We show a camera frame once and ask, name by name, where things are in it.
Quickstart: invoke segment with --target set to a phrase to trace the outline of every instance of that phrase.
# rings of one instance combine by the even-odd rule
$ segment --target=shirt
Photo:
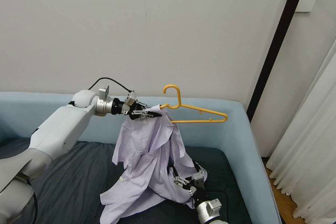
[[[100,195],[105,205],[101,224],[115,224],[120,218],[144,211],[165,199],[193,207],[189,191],[174,183],[174,176],[168,169],[173,164],[182,178],[196,173],[180,131],[160,105],[148,111],[162,116],[145,120],[127,118],[121,126],[112,162],[123,162],[125,171]]]

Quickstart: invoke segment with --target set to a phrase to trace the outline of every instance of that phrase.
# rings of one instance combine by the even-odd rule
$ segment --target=clothes hanger
[[[195,107],[195,106],[191,106],[191,105],[187,105],[187,104],[182,104],[180,88],[178,86],[176,86],[175,84],[168,84],[168,85],[164,86],[164,88],[163,88],[163,93],[164,94],[166,94],[166,90],[168,88],[176,89],[178,105],[170,106],[168,103],[166,103],[164,105],[161,105],[160,109],[169,108],[169,109],[172,109],[172,110],[176,110],[179,107],[184,107],[184,108],[188,108],[188,109],[192,109],[192,110],[198,110],[200,112],[200,114],[202,114],[202,112],[206,112],[206,113],[220,115],[220,116],[224,117],[221,120],[212,120],[211,118],[209,120],[173,120],[173,121],[171,121],[172,123],[224,123],[224,122],[227,121],[228,116],[225,113],[217,112],[217,111],[213,111],[213,110],[207,110],[207,109],[203,109],[203,108],[199,108],[199,107]]]

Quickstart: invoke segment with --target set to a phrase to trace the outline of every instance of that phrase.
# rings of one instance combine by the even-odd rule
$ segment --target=light blue bed frame
[[[68,94],[0,92],[0,140],[30,137],[45,119],[71,98],[72,95]],[[176,104],[176,98],[167,97],[140,97],[139,100],[149,106],[166,102]],[[243,105],[235,101],[193,98],[185,98],[183,103],[228,114],[229,120],[225,123],[179,124],[183,141],[186,146],[213,147],[223,151],[253,224],[281,224]],[[176,120],[202,116],[185,109],[169,112]],[[94,116],[80,140],[115,143],[123,121],[123,115]]]

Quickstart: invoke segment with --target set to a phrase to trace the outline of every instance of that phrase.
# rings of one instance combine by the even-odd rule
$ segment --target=mattress
[[[16,155],[29,145],[28,138],[0,142],[0,158]],[[111,162],[114,145],[77,142],[69,153],[56,159],[40,177],[31,181],[38,198],[37,223],[99,223],[103,210],[99,194],[108,190],[123,173],[122,164]],[[221,219],[229,224],[252,223],[236,178],[223,152],[207,147],[186,147],[192,159],[208,171],[205,188],[211,199],[222,203]],[[34,204],[24,209],[16,224],[34,218]],[[118,223],[197,223],[196,210],[165,200]]]

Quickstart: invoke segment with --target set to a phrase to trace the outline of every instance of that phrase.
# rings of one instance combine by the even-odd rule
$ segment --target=hanger hook
[[[164,88],[163,88],[163,93],[164,93],[164,94],[166,94],[166,90],[167,90],[168,88],[174,88],[174,89],[176,89],[176,91],[177,91],[178,105],[176,105],[176,106],[170,106],[168,103],[166,103],[165,105],[160,106],[160,108],[168,107],[168,108],[170,108],[170,109],[177,109],[177,108],[179,108],[179,107],[181,106],[181,93],[180,93],[180,88],[179,88],[178,86],[176,86],[175,84],[168,84],[168,85],[164,86]]]

